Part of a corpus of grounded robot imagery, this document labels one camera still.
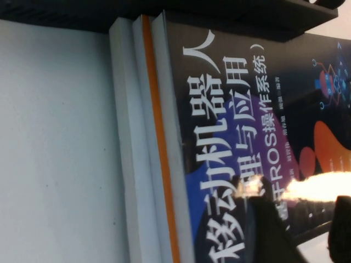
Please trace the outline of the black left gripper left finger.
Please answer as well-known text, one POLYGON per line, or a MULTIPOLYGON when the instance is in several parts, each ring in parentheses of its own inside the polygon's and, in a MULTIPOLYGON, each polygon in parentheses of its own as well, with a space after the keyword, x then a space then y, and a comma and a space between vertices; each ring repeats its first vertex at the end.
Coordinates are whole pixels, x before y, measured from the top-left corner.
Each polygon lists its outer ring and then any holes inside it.
POLYGON ((263 197, 247 200, 245 262, 307 262, 278 215, 263 197))

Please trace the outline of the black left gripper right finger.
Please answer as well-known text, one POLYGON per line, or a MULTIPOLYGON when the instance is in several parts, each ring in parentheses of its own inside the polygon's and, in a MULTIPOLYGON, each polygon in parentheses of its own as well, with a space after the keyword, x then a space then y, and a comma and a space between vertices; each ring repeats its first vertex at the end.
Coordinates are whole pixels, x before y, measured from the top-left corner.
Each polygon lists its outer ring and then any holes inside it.
POLYGON ((338 196, 328 237, 332 262, 350 263, 350 196, 338 196))

